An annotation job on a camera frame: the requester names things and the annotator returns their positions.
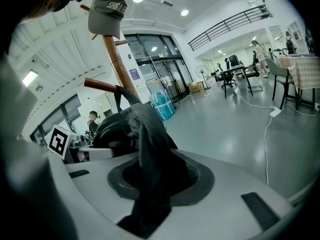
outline concrete floor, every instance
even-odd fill
[[[264,133],[272,109],[253,105],[280,107],[284,88],[278,83],[272,101],[274,80],[259,77],[263,92],[247,91],[245,81],[237,80],[236,88],[227,87],[227,98],[216,83],[210,95],[193,93],[177,103],[176,114],[164,124],[180,150],[185,150],[241,166],[263,182],[266,180]],[[293,86],[289,94],[294,95]],[[311,97],[304,92],[305,100]],[[292,99],[286,104],[295,106]],[[310,106],[301,104],[298,110],[315,114]],[[304,116],[285,106],[268,127],[265,141],[268,156],[269,185],[285,198],[302,190],[320,169],[320,112]]]

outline railing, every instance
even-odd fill
[[[195,51],[213,39],[216,39],[217,37],[236,28],[263,19],[268,19],[270,17],[272,17],[272,15],[265,5],[260,5],[249,10],[245,10],[212,26],[205,32],[198,35],[195,39],[191,40],[188,45],[190,45],[192,50]]]

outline checkered cloth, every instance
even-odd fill
[[[289,69],[296,88],[320,88],[320,57],[278,57],[276,63]]]

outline standing fan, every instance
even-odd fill
[[[209,75],[209,69],[207,68],[206,65],[199,65],[196,67],[195,69],[195,75],[198,78],[203,78],[206,88],[204,88],[205,90],[210,89],[211,87],[208,87],[207,82],[206,82],[206,77]]]

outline white ceiling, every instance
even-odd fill
[[[281,30],[279,26],[271,27],[270,31],[273,37],[281,36]],[[270,42],[268,39],[266,30],[262,28],[262,29],[238,36],[227,42],[221,43],[218,46],[208,50],[206,53],[204,53],[201,56],[201,58],[204,60],[211,60],[212,58],[214,59],[214,58],[224,57],[223,53],[231,54],[232,52],[248,48],[250,47],[251,41],[254,37],[256,37],[256,40],[260,44]]]
[[[16,28],[9,49],[9,62],[21,79],[31,69],[38,73],[28,87],[38,98],[30,117],[57,91],[106,63],[104,49],[90,40],[88,13],[80,9],[80,4],[90,6],[91,1],[70,2],[59,12]],[[161,4],[163,0],[126,1],[128,9],[124,20],[142,19],[185,28],[221,0],[166,0],[173,7]],[[185,17],[180,15],[183,9],[189,10]],[[43,86],[43,91],[36,92],[38,85]]]

